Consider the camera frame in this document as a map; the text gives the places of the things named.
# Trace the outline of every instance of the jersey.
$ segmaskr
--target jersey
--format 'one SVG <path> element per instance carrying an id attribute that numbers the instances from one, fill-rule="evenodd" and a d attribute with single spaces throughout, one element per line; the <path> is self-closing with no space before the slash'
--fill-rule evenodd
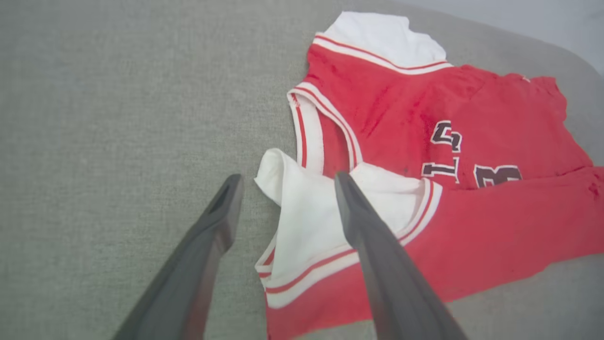
<path id="1" fill-rule="evenodd" d="M 344 12 L 307 58 L 288 100 L 298 164 L 319 174 L 366 162 L 476 189 L 593 165 L 553 78 L 455 67 L 407 18 Z"/>
<path id="2" fill-rule="evenodd" d="M 604 252 L 604 168 L 480 190 L 449 189 L 366 163 L 351 176 L 444 301 Z M 272 149 L 255 181 L 281 206 L 275 237 L 256 264 L 269 338 L 371 319 L 333 180 Z"/>

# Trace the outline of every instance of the printed number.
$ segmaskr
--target printed number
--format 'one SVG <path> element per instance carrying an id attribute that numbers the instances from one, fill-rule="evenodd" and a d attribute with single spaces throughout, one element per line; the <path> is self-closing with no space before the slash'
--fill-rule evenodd
<path id="1" fill-rule="evenodd" d="M 461 134 L 451 130 L 450 120 L 441 120 L 436 123 L 431 141 L 433 144 L 451 145 L 454 153 L 461 152 Z"/>
<path id="2" fill-rule="evenodd" d="M 474 166 L 474 178 L 479 188 L 489 185 L 497 185 L 507 181 L 517 181 L 522 179 L 520 170 L 515 165 L 501 165 L 495 169 L 490 166 Z"/>
<path id="3" fill-rule="evenodd" d="M 459 157 L 453 157 L 453 166 L 446 164 L 436 164 L 434 162 L 424 163 L 422 166 L 422 175 L 424 177 L 434 177 L 434 175 L 445 175 L 455 177 L 455 183 L 459 183 L 457 178 L 457 168 Z"/>
<path id="4" fill-rule="evenodd" d="M 451 145 L 453 153 L 461 152 L 462 136 L 459 132 L 451 129 L 450 120 L 441 120 L 436 123 L 432 133 L 432 144 Z M 457 171 L 459 168 L 459 157 L 453 157 L 454 165 L 436 164 L 434 162 L 424 163 L 422 166 L 422 175 L 425 177 L 434 177 L 435 175 L 445 175 L 455 177 L 455 182 L 459 183 Z M 507 181 L 521 180 L 520 170 L 515 165 L 501 165 L 495 169 L 490 166 L 474 165 L 474 178 L 479 188 L 490 185 L 497 185 Z"/>

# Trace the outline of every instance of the gray fabric surface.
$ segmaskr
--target gray fabric surface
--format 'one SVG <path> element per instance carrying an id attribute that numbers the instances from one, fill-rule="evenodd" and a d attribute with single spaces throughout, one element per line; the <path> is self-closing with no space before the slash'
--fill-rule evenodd
<path id="1" fill-rule="evenodd" d="M 207 339 L 263 339 L 253 264 L 278 208 L 263 152 L 295 153 L 285 93 L 341 10 L 406 15 L 454 64 L 551 75 L 568 128 L 604 164 L 604 84 L 560 48 L 446 15 L 357 0 L 0 2 L 0 338 L 107 339 L 228 174 L 246 178 Z M 596 339 L 604 258 L 451 304 L 474 339 Z M 364 322 L 309 338 L 371 336 Z"/>

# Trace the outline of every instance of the clothing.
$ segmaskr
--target clothing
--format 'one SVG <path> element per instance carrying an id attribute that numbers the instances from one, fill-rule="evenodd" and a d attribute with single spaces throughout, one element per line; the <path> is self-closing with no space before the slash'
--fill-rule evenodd
<path id="1" fill-rule="evenodd" d="M 365 162 L 476 189 L 593 165 L 553 78 L 454 67 L 407 18 L 344 12 L 307 57 L 288 100 L 298 164 L 318 174 Z"/>
<path id="2" fill-rule="evenodd" d="M 444 301 L 604 252 L 604 168 L 479 190 L 444 188 L 366 163 L 351 176 Z M 370 319 L 333 180 L 277 149 L 266 152 L 255 180 L 281 206 L 277 233 L 256 264 L 269 337 Z"/>

